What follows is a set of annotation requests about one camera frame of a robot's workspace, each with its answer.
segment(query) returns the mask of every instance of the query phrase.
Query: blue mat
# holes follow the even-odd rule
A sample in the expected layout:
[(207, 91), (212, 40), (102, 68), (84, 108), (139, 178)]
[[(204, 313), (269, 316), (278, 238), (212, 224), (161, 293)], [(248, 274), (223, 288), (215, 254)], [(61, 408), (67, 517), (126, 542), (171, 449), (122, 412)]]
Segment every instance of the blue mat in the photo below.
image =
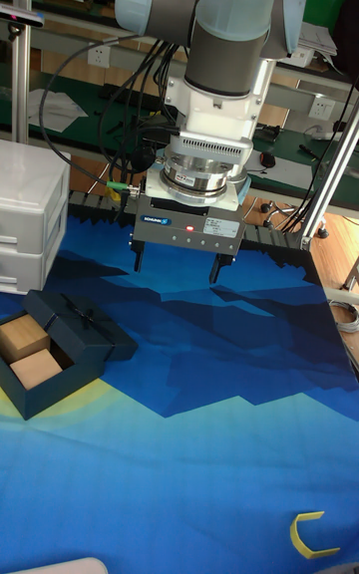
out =
[[(70, 218), (46, 290), (84, 294), (131, 361), (24, 422), (0, 391), (0, 573), (95, 556), (110, 574), (312, 573), (359, 559), (359, 385), (310, 255), (212, 255)], [(22, 298), (0, 294), (0, 315)], [(293, 547), (299, 512), (312, 549)]]

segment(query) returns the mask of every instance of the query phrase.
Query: wooden floor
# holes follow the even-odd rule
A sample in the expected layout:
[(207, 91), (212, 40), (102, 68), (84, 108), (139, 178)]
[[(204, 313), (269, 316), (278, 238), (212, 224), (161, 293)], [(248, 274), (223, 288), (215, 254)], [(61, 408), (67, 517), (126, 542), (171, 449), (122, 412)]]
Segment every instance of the wooden floor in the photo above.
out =
[[(254, 198), (249, 196), (245, 199), (244, 213), (253, 200)], [(245, 220), (248, 224), (262, 224), (265, 215), (260, 212), (260, 205), (264, 201), (267, 200), (259, 198), (255, 202), (253, 210)], [(278, 224), (282, 218), (283, 216), (279, 213), (275, 215), (274, 225)], [(311, 254), (322, 285), (340, 289), (359, 255), (359, 222), (358, 220), (348, 221), (344, 217), (330, 213), (325, 214), (325, 219), (329, 236), (321, 239), (315, 235), (311, 243)], [(359, 292), (357, 284), (353, 291)], [(352, 321), (348, 311), (342, 308), (332, 307), (332, 312), (337, 322)], [(359, 332), (341, 333), (341, 335), (359, 364)]]

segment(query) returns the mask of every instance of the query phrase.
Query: open box lid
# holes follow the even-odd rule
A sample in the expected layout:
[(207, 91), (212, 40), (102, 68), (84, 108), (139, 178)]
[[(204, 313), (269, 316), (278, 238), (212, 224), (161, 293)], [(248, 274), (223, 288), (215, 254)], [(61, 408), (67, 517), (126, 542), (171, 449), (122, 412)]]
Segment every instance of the open box lid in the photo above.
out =
[(88, 297), (29, 291), (23, 306), (75, 364), (130, 359), (138, 346)]

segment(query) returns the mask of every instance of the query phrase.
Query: wooden block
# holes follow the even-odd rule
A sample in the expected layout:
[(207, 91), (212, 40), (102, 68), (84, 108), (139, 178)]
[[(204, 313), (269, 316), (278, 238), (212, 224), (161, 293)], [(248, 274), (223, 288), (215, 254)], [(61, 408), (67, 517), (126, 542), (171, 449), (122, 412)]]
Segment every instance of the wooden block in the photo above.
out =
[(0, 355), (8, 364), (44, 349), (50, 350), (50, 336), (31, 315), (0, 326)]
[(46, 349), (10, 364), (10, 368), (27, 391), (62, 373), (62, 368)]

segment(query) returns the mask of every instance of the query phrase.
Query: green cable connector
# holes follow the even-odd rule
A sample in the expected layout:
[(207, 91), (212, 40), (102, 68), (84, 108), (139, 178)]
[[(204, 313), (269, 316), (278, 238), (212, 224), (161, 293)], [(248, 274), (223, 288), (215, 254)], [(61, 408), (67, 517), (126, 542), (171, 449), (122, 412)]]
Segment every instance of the green cable connector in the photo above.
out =
[(123, 182), (112, 182), (111, 180), (107, 181), (106, 186), (108, 188), (113, 188), (115, 191), (125, 191), (129, 188), (128, 185)]

